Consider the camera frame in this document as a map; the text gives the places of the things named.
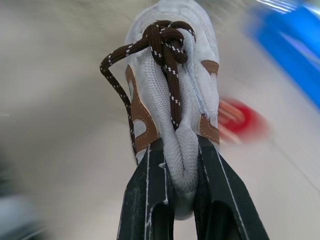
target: black clip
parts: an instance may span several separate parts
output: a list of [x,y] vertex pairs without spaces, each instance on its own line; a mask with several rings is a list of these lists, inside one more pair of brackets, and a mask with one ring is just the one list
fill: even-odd
[[[198,136],[194,217],[198,240],[269,240],[243,181],[211,142]],[[153,142],[130,179],[117,240],[173,240],[174,187],[161,139]]]

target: white floor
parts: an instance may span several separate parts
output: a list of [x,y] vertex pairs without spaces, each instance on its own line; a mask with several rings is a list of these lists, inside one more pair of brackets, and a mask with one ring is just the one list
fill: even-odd
[[[125,109],[99,71],[148,0],[0,1],[0,149],[56,239],[115,239],[135,164]],[[218,34],[218,90],[269,121],[267,139],[223,146],[272,240],[320,236],[320,114],[241,33]],[[113,72],[125,84],[124,64]],[[175,239],[196,239],[193,220]]]

